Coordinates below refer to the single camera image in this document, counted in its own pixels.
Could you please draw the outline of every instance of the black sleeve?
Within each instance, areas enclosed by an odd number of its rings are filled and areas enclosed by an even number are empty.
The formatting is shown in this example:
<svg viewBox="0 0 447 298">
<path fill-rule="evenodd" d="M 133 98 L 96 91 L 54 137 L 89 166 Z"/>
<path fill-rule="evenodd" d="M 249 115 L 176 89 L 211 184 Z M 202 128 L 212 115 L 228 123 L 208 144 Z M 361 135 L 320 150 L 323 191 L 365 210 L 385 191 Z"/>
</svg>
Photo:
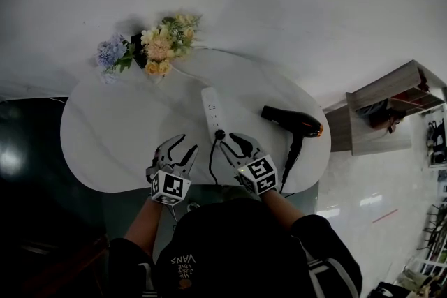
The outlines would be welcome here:
<svg viewBox="0 0 447 298">
<path fill-rule="evenodd" d="M 110 242 L 109 287 L 111 297 L 156 297 L 152 286 L 154 261 L 139 246 L 127 239 Z"/>
<path fill-rule="evenodd" d="M 351 277 L 357 291 L 362 291 L 362 273 L 348 248 L 330 227 L 328 220 L 318 215 L 299 218 L 291 228 L 291 235 L 300 239 L 313 258 L 337 260 Z"/>
</svg>

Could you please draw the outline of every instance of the red line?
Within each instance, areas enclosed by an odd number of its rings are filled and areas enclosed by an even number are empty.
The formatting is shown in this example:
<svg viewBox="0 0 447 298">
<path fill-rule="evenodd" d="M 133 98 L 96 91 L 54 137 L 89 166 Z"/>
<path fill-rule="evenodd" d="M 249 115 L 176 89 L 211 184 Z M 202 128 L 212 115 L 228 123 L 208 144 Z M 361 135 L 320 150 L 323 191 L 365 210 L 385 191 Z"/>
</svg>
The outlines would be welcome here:
<svg viewBox="0 0 447 298">
<path fill-rule="evenodd" d="M 391 214 L 394 214 L 397 210 L 399 210 L 399 209 L 392 210 L 391 212 L 388 212 L 386 215 L 383 215 L 382 217 L 379 217 L 377 220 L 372 221 L 372 223 L 376 223 L 377 221 L 381 220 L 382 218 L 385 218 Z"/>
</svg>

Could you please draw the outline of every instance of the blue flower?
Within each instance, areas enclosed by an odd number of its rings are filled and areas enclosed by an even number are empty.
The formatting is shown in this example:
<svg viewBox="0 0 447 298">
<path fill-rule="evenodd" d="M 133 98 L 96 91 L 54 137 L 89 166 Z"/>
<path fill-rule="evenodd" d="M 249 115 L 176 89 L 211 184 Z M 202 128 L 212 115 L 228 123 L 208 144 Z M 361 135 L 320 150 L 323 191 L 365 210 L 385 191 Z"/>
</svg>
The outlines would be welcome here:
<svg viewBox="0 0 447 298">
<path fill-rule="evenodd" d="M 121 59 L 127 51 L 127 46 L 123 44 L 124 38 L 118 33 L 114 33 L 109 41 L 103 41 L 98 45 L 96 62 L 103 67 L 111 67 Z"/>
</svg>

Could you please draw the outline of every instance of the white wall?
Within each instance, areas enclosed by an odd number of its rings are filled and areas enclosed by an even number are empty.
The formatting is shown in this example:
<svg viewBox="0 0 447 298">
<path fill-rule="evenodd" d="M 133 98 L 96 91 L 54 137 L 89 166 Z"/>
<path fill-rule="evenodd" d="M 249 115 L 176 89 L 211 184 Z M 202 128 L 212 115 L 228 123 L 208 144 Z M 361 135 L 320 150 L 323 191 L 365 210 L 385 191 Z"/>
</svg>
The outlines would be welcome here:
<svg viewBox="0 0 447 298">
<path fill-rule="evenodd" d="M 323 107 L 410 59 L 447 80 L 447 0 L 0 0 L 0 96 L 69 94 L 98 42 L 180 8 L 204 44 L 274 61 Z"/>
</svg>

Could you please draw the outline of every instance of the white oval table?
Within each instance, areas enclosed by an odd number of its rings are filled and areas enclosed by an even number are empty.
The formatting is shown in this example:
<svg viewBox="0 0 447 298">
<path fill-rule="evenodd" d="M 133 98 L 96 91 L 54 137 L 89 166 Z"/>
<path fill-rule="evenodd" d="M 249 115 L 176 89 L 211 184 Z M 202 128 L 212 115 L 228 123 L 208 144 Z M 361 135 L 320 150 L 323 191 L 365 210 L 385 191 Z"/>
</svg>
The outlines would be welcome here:
<svg viewBox="0 0 447 298">
<path fill-rule="evenodd" d="M 177 60 L 175 67 L 182 72 L 173 70 L 158 84 L 133 63 L 114 84 L 103 84 L 98 72 L 92 71 L 76 86 L 62 115 L 61 145 L 79 181 L 107 193 L 146 188 L 145 170 L 156 147 L 184 133 L 174 159 L 181 159 L 197 144 L 191 179 L 193 184 L 213 184 L 208 172 L 212 143 L 200 95 L 208 86 L 218 93 L 227 130 L 256 138 L 272 156 L 280 176 L 292 135 L 261 118 L 263 106 L 306 112 L 318 119 L 323 134 L 305 138 L 284 192 L 304 191 L 321 178 L 330 155 L 330 130 L 308 93 L 272 69 L 215 50 L 197 50 L 187 61 Z M 214 151 L 212 168 L 220 184 L 238 185 L 220 149 Z"/>
</svg>

